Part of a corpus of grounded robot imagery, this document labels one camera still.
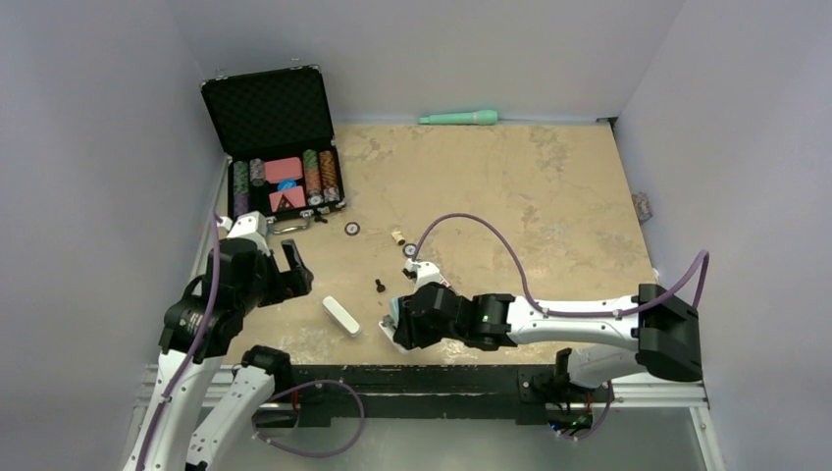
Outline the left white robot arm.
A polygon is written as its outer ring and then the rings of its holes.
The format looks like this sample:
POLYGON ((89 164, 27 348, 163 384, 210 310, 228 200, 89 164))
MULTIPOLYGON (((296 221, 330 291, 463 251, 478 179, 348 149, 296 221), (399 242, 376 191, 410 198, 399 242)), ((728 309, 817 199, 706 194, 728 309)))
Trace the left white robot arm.
POLYGON ((203 403, 247 314, 310 293, 314 276, 291 239, 281 243, 288 268, 256 242, 215 243, 206 272, 194 278, 164 316, 154 389, 127 470, 214 470, 266 400, 291 392, 288 353, 247 350, 232 383, 210 412, 203 403))

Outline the white stapler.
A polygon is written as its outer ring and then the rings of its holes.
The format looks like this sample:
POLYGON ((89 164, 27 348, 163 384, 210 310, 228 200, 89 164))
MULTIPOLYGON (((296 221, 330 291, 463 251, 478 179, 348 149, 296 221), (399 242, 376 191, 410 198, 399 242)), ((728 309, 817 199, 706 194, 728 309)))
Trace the white stapler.
POLYGON ((361 334, 361 326, 358 321, 332 296, 326 296, 322 300, 325 312, 336 322, 349 336, 355 338, 361 334))

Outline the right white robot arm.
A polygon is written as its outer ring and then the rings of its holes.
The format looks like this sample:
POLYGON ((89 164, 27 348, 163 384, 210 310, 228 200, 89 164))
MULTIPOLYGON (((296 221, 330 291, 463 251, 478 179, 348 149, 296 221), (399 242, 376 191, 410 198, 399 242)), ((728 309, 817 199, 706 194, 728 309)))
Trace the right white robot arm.
POLYGON ((442 340, 482 351, 563 342, 550 374, 520 382, 524 393, 561 410, 620 377, 648 373, 676 383, 703 377, 697 307, 655 284, 641 284, 636 294, 618 298, 533 305, 506 293, 466 298, 430 282, 392 299, 380 327, 402 350, 442 340))

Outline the light blue stapler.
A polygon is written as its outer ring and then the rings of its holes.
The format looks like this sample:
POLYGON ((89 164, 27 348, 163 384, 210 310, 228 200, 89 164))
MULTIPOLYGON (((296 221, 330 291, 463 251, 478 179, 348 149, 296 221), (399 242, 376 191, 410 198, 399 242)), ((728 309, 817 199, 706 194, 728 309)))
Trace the light blue stapler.
POLYGON ((397 323, 399 320, 399 298, 394 297, 390 300, 390 313, 386 314, 379 322, 379 327, 385 336, 389 339, 392 346, 402 354, 407 354, 408 350, 394 340, 397 323))

